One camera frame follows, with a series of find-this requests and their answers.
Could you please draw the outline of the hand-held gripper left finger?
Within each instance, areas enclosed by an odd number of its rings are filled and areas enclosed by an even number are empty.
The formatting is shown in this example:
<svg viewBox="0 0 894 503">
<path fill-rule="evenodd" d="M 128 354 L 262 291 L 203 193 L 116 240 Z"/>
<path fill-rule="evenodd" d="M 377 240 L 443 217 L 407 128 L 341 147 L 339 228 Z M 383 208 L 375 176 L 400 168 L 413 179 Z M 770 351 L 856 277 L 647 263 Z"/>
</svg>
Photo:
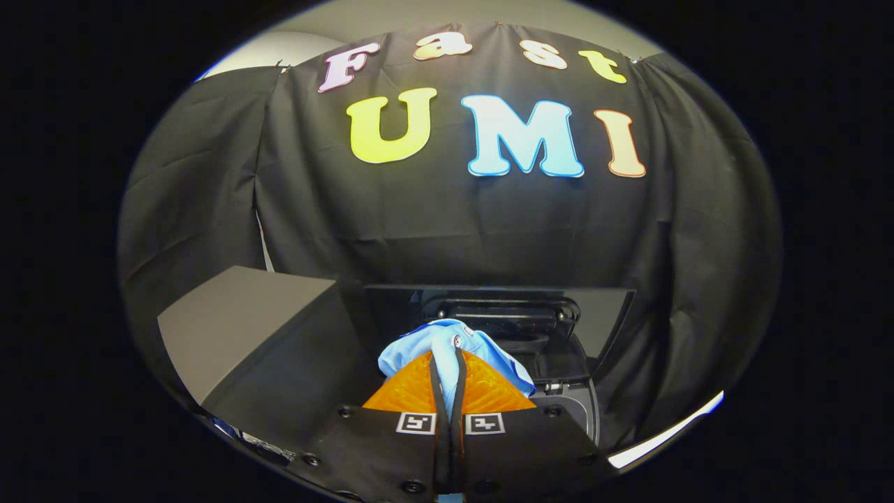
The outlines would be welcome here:
<svg viewBox="0 0 894 503">
<path fill-rule="evenodd" d="M 301 440 L 290 473 L 346 502 L 434 502 L 449 483 L 437 364 L 412 360 L 367 404 L 339 404 Z"/>
</svg>

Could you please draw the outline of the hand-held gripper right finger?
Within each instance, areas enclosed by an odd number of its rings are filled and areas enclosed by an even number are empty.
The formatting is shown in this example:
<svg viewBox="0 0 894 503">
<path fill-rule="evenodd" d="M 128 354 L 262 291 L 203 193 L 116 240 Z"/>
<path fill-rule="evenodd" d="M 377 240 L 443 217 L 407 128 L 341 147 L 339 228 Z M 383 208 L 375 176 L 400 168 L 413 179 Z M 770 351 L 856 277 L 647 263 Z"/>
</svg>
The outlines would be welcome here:
<svg viewBox="0 0 894 503">
<path fill-rule="evenodd" d="M 587 427 L 587 409 L 528 398 L 498 370 L 457 350 L 451 468 L 466 502 L 569 502 L 616 477 Z"/>
</svg>

